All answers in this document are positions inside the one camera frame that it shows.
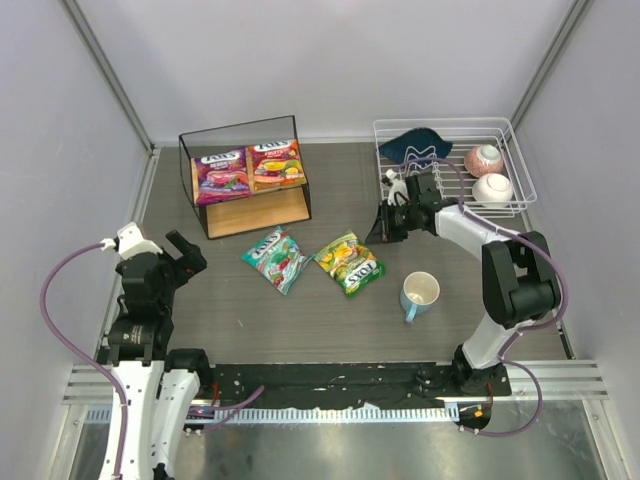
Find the green Fox's spring tea bag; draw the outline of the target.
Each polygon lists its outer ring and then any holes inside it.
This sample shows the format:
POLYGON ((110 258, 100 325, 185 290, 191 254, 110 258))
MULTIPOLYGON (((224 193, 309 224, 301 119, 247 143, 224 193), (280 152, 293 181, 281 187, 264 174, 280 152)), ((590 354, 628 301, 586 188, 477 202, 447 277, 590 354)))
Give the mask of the green Fox's spring tea bag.
POLYGON ((385 265, 351 230, 319 250, 314 260, 347 297, 355 296, 386 273, 385 265))

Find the purple Fox's berries candy bag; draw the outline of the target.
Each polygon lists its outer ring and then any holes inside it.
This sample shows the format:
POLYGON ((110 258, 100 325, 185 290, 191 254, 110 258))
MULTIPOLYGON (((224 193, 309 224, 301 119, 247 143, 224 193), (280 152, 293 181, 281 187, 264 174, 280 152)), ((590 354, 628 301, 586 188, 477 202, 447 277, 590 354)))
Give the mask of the purple Fox's berries candy bag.
POLYGON ((194 158, 195 203, 205 206, 251 195, 244 148, 194 158))

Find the teal Fox's blossom candy bag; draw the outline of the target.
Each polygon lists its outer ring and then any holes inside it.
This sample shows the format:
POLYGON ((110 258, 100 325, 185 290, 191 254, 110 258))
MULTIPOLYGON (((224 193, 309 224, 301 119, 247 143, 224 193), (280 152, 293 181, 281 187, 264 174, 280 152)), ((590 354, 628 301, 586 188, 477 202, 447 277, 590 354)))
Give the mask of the teal Fox's blossom candy bag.
POLYGON ((241 259, 256 269, 282 295, 287 295, 313 256, 304 254, 289 233, 277 226, 245 251, 241 259))

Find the orange Fox's fruits candy bag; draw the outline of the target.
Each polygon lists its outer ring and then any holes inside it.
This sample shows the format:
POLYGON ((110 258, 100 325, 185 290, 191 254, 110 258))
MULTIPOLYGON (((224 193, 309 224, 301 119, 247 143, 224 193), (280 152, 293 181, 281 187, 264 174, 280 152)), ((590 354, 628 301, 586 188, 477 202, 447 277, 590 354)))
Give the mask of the orange Fox's fruits candy bag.
POLYGON ((307 181, 297 139, 250 145, 247 154, 255 191, 285 188, 307 181))

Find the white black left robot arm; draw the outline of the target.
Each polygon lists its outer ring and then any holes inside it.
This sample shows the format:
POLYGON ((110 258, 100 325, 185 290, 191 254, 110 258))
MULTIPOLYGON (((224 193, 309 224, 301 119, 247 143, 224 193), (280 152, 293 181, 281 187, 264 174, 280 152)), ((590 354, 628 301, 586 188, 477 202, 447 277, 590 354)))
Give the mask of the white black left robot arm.
POLYGON ((115 240, 123 293, 107 338, 106 363, 116 385, 102 479, 174 478, 189 407, 212 383, 204 350, 168 348, 175 293, 207 262, 179 232, 166 237, 179 258, 146 239, 134 222, 115 240))

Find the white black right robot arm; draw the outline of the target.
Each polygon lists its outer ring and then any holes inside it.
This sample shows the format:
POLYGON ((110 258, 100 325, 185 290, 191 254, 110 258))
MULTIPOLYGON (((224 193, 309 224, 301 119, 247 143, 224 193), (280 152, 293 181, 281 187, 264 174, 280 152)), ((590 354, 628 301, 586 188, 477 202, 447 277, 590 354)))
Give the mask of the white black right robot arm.
POLYGON ((463 201, 443 197, 430 173, 402 179, 388 170, 381 182, 389 192, 367 243, 398 243, 420 230, 457 244, 481 263, 484 316, 457 347, 445 382, 464 394, 480 394, 517 335, 540 327, 561 304, 558 267, 546 237, 505 230, 477 216, 463 201))

